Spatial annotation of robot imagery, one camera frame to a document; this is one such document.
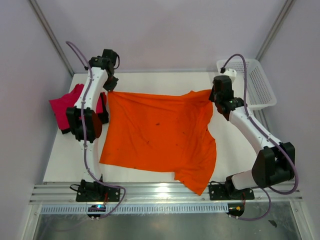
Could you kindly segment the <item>left controller board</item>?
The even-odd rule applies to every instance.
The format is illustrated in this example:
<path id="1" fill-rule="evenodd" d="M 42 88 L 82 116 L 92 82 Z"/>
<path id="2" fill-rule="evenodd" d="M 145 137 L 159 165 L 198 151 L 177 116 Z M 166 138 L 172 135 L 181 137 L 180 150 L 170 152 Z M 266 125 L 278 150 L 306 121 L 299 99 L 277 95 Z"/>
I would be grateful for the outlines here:
<path id="1" fill-rule="evenodd" d="M 86 213 L 89 218 L 99 218 L 106 213 L 106 206 L 103 204 L 89 205 Z"/>

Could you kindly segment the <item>right controller board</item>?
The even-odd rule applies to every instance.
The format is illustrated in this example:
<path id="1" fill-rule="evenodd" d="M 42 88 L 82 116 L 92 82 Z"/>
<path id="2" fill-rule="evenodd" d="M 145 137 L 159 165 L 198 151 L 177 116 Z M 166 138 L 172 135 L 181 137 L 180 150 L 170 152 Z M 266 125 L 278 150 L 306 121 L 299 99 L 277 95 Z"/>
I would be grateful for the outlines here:
<path id="1" fill-rule="evenodd" d="M 241 217 L 244 214 L 245 211 L 245 207 L 243 205 L 232 205 L 229 204 L 228 207 L 228 212 L 227 215 L 230 217 Z"/>

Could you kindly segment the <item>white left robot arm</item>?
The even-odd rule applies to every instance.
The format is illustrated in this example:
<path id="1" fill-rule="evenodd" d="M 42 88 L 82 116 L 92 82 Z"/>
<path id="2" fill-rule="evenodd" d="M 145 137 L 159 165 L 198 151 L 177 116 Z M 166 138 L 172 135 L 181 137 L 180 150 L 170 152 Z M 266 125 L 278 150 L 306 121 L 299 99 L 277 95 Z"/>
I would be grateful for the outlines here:
<path id="1" fill-rule="evenodd" d="M 104 49 L 101 56 L 81 61 L 87 69 L 87 79 L 83 90 L 73 107 L 66 110 L 71 133 L 81 146 L 85 167 L 85 180 L 93 180 L 87 189 L 87 195 L 94 201 L 105 195 L 104 187 L 120 188 L 103 182 L 98 160 L 98 142 L 103 130 L 103 123 L 95 112 L 102 90 L 112 92 L 118 82 L 114 76 L 116 65 L 120 64 L 119 55 L 112 49 Z"/>

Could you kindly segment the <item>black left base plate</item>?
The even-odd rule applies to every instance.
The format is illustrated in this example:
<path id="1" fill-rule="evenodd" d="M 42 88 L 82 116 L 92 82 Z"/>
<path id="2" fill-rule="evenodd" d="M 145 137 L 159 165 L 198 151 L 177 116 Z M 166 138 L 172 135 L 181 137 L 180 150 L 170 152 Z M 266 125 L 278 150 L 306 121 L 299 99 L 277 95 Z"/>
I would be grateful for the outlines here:
<path id="1" fill-rule="evenodd" d="M 76 202 L 119 202 L 120 189 L 103 185 L 86 185 L 77 189 Z"/>

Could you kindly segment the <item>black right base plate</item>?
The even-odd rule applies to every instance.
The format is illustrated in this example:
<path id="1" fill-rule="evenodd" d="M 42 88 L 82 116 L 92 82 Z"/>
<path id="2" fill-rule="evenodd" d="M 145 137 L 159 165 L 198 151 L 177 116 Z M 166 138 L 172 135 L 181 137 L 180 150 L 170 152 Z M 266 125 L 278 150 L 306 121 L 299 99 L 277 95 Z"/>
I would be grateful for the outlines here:
<path id="1" fill-rule="evenodd" d="M 208 185 L 208 192 L 211 201 L 255 199 L 254 192 L 250 188 L 242 190 L 228 189 L 224 184 L 210 183 Z"/>

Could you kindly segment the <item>pink folded t shirt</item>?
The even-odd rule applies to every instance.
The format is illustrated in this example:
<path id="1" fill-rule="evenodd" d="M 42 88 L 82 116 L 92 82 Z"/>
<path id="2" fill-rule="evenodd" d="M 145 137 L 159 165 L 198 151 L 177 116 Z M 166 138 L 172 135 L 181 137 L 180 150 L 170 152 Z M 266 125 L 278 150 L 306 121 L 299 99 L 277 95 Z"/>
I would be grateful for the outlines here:
<path id="1" fill-rule="evenodd" d="M 76 84 L 70 93 L 63 95 L 60 98 L 49 100 L 58 128 L 63 133 L 67 133 L 70 130 L 70 125 L 66 115 L 67 108 L 72 108 L 75 105 L 83 88 L 83 84 Z"/>

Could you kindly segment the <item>controller board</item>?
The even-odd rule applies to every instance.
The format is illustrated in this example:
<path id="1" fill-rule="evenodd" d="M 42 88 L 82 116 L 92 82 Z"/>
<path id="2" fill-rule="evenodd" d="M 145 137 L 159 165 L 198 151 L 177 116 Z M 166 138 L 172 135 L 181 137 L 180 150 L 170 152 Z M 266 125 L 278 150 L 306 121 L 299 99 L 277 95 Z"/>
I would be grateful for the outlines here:
<path id="1" fill-rule="evenodd" d="M 232 205 L 229 204 L 228 207 L 228 212 L 227 215 L 230 217 L 241 217 L 244 214 L 245 211 L 245 207 L 243 205 Z"/>
<path id="2" fill-rule="evenodd" d="M 89 205 L 86 213 L 89 218 L 99 218 L 106 213 L 106 206 L 103 204 Z"/>

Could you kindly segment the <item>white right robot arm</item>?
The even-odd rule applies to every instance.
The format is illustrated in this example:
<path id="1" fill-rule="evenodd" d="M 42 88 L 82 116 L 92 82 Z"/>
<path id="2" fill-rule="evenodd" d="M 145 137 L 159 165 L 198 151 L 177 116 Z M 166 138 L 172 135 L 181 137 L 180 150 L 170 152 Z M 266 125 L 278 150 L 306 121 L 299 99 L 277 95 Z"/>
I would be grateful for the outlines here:
<path id="1" fill-rule="evenodd" d="M 235 199 L 243 190 L 271 189 L 274 185 L 294 179 L 293 188 L 282 194 L 293 193 L 299 184 L 295 167 L 295 147 L 290 142 L 282 142 L 270 134 L 251 114 L 245 101 L 234 96 L 229 76 L 214 77 L 209 100 L 214 103 L 218 113 L 243 134 L 256 153 L 252 169 L 226 178 L 225 195 Z"/>

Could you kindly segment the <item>white plastic basket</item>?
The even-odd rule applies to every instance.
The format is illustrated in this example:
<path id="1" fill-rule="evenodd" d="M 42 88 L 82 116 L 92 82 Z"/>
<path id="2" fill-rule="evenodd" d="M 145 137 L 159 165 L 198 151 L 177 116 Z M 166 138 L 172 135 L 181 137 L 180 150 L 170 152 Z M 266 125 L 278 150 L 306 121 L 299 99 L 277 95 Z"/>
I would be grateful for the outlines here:
<path id="1" fill-rule="evenodd" d="M 227 60 L 218 60 L 216 67 L 218 71 L 223 67 Z M 277 98 L 271 88 L 269 80 L 260 64 L 256 59 L 245 58 L 247 69 L 247 104 L 252 111 L 262 110 L 277 104 Z M 243 61 L 239 57 L 231 59 L 225 67 L 233 69 L 237 74 L 244 77 Z"/>

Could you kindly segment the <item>orange t shirt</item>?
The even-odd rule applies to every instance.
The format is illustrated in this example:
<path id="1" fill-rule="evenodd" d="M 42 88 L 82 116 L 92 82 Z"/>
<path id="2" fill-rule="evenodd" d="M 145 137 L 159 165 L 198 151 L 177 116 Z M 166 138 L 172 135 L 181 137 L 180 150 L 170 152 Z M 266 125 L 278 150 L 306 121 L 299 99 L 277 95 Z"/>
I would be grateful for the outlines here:
<path id="1" fill-rule="evenodd" d="M 110 119 L 100 163 L 172 172 L 176 181 L 201 195 L 217 160 L 208 128 L 214 113 L 210 93 L 108 93 Z"/>

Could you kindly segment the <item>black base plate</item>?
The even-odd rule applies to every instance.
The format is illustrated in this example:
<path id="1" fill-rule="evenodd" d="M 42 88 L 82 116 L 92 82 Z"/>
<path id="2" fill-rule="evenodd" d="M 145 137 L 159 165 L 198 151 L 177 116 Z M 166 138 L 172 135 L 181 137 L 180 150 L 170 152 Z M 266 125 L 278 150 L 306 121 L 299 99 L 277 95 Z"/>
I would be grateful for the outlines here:
<path id="1" fill-rule="evenodd" d="M 208 185 L 208 192 L 211 201 L 255 199 L 254 192 L 250 188 L 242 190 L 228 189 L 224 184 L 210 183 Z"/>
<path id="2" fill-rule="evenodd" d="M 77 189 L 76 202 L 119 202 L 120 189 L 103 185 L 86 185 Z"/>

